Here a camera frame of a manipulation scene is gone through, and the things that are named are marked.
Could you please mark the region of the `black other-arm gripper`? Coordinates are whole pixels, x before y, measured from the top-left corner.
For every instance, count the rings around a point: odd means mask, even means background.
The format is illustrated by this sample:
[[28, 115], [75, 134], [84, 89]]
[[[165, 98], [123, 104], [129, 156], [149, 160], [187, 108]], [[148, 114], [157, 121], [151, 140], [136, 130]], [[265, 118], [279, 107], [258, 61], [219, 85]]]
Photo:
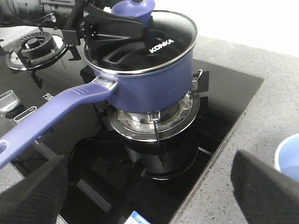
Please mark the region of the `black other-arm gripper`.
[[101, 0], [42, 0], [40, 3], [45, 13], [55, 14], [56, 22], [51, 21], [50, 26], [61, 30], [68, 45], [80, 45], [83, 21], [86, 44], [110, 44], [143, 36], [140, 19], [107, 13], [99, 9], [103, 8]]

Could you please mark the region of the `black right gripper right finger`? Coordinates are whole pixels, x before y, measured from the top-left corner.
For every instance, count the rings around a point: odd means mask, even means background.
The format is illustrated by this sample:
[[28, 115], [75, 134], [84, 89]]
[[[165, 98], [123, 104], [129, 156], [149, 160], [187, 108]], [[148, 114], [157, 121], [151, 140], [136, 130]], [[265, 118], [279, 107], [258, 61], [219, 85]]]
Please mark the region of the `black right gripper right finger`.
[[249, 224], [297, 224], [299, 183], [245, 150], [233, 159], [234, 197]]

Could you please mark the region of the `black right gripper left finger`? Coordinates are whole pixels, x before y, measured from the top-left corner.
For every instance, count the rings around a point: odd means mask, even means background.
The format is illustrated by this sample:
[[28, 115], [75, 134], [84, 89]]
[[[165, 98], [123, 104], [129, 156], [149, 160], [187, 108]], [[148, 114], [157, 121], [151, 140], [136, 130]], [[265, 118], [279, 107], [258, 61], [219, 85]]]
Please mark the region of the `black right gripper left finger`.
[[0, 194], [0, 222], [54, 224], [67, 191], [67, 161], [59, 155]]

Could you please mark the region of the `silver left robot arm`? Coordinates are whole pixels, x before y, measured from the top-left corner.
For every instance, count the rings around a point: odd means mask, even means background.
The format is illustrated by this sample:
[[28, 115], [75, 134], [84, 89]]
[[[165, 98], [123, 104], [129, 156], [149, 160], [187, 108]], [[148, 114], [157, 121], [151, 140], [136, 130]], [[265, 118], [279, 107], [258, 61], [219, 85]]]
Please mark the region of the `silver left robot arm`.
[[[0, 3], [1, 26], [36, 26], [59, 28], [67, 44], [79, 45], [85, 38], [96, 49], [120, 41], [140, 39], [143, 22], [132, 16], [107, 13], [112, 0], [3, 0]], [[0, 165], [6, 166], [41, 134], [73, 108], [107, 99], [116, 87], [115, 81], [104, 85], [96, 80], [69, 88], [56, 95], [22, 123], [0, 139]]]

